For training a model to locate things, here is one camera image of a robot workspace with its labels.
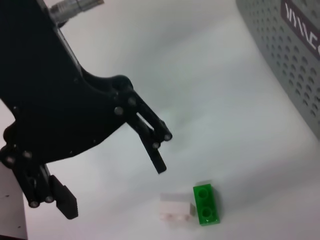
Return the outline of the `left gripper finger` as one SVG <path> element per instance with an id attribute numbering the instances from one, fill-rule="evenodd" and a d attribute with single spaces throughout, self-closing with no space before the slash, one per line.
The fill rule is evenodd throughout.
<path id="1" fill-rule="evenodd" d="M 30 208 L 38 208 L 41 203 L 55 202 L 68 220 L 79 216 L 76 197 L 66 185 L 50 174 L 46 164 L 34 159 L 31 152 L 2 149 L 0 160 L 12 170 Z"/>
<path id="2" fill-rule="evenodd" d="M 119 89 L 115 102 L 115 115 L 138 134 L 157 173 L 165 172 L 167 167 L 159 148 L 162 142 L 168 142 L 173 138 L 165 122 L 131 87 Z"/>

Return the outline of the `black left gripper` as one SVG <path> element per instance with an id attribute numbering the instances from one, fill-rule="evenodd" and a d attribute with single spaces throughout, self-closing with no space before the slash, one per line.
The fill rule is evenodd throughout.
<path id="1" fill-rule="evenodd" d="M 114 112 L 133 89 L 78 63 L 42 0 L 0 3 L 0 98 L 15 117 L 4 139 L 45 163 L 100 144 L 125 120 Z"/>

